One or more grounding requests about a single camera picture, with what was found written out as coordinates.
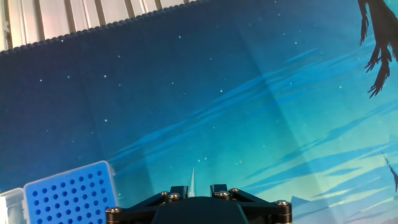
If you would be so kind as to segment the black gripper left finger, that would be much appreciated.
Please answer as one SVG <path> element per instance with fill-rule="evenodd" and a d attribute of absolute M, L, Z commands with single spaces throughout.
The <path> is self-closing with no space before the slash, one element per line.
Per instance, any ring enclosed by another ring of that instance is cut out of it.
<path fill-rule="evenodd" d="M 112 207 L 106 210 L 106 224 L 145 223 L 151 221 L 158 209 L 174 201 L 188 198 L 188 186 L 173 186 L 169 191 L 155 194 L 130 208 Z"/>

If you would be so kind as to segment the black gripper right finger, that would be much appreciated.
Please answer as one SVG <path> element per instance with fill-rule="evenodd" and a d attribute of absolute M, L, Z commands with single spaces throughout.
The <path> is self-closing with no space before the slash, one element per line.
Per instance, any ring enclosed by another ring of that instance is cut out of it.
<path fill-rule="evenodd" d="M 242 223 L 291 224 L 292 205 L 286 200 L 268 202 L 238 188 L 228 189 L 226 184 L 210 185 L 212 198 L 224 200 L 221 208 L 231 215 L 233 221 Z"/>

